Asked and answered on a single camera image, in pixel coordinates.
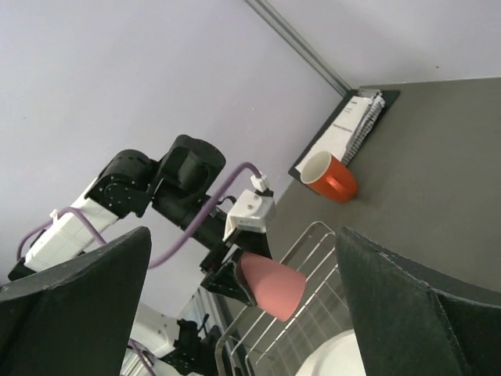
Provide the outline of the pink plastic cup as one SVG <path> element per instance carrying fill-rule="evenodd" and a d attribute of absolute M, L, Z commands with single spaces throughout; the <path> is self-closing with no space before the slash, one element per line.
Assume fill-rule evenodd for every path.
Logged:
<path fill-rule="evenodd" d="M 240 267 L 257 307 L 278 320 L 289 320 L 301 302 L 307 277 L 280 262 L 250 252 L 243 253 Z"/>

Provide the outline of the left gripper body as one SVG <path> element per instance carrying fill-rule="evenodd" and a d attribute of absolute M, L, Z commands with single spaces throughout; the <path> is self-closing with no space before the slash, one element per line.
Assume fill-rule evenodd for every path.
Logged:
<path fill-rule="evenodd" d="M 194 240 L 208 250 L 200 263 L 202 270 L 217 269 L 233 247 L 247 248 L 251 245 L 250 234 L 243 231 L 236 231 L 228 240 L 223 240 L 225 220 L 226 214 L 215 209 L 192 235 Z"/>

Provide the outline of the orange mug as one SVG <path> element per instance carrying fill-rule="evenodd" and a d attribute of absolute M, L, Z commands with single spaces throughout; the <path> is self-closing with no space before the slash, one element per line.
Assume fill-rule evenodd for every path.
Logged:
<path fill-rule="evenodd" d="M 300 181 L 318 195 L 342 204 L 349 202 L 358 192 L 352 173 L 326 150 L 306 161 L 300 172 Z"/>

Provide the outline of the white blue-rimmed plate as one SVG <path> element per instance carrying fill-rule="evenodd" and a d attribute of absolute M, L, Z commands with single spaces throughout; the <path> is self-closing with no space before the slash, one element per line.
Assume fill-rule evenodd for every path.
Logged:
<path fill-rule="evenodd" d="M 355 331 L 325 341 L 303 362 L 296 376 L 366 375 Z"/>

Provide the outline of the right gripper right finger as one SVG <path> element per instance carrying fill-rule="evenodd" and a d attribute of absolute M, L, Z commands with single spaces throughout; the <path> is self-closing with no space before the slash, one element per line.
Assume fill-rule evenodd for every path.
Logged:
<path fill-rule="evenodd" d="M 498 375 L 500 294 L 343 227 L 336 253 L 368 375 Z"/>

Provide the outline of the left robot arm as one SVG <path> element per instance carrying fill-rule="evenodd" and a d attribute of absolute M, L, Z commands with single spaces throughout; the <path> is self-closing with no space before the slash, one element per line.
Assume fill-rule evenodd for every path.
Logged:
<path fill-rule="evenodd" d="M 243 257 L 271 255 L 266 227 L 275 201 L 266 175 L 250 162 L 214 188 L 225 163 L 217 147 L 188 135 L 178 136 L 159 160 L 122 150 L 71 206 L 55 211 L 22 239 L 8 278 L 27 277 L 82 255 L 117 221 L 142 217 L 152 208 L 182 234 L 151 267 L 194 239 L 207 249 L 200 262 L 203 288 L 256 306 L 258 293 L 243 270 Z"/>

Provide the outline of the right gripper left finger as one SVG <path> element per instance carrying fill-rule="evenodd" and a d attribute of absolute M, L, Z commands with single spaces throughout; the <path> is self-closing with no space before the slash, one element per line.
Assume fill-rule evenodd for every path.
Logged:
<path fill-rule="evenodd" d="M 118 375 L 151 253 L 140 226 L 1 287 L 3 375 Z"/>

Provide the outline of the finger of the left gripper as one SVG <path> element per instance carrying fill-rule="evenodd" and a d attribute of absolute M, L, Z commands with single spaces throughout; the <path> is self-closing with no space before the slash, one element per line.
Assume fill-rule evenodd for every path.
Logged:
<path fill-rule="evenodd" d="M 246 252 L 251 252 L 267 259 L 272 259 L 272 253 L 269 248 L 266 233 L 238 230 L 236 235 L 236 245 Z"/>
<path fill-rule="evenodd" d="M 234 260 L 223 262 L 218 268 L 209 271 L 201 286 L 211 293 L 234 299 L 246 306 L 257 305 L 240 264 Z"/>

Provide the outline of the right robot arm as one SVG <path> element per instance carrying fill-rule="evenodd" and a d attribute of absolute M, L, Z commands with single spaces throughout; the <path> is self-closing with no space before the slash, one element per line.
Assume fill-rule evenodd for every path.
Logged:
<path fill-rule="evenodd" d="M 194 323 L 141 307 L 151 236 L 101 248 L 1 288 L 4 375 L 116 375 L 128 345 L 205 364 Z M 349 228 L 335 252 L 368 375 L 497 375 L 500 295 L 395 254 Z"/>

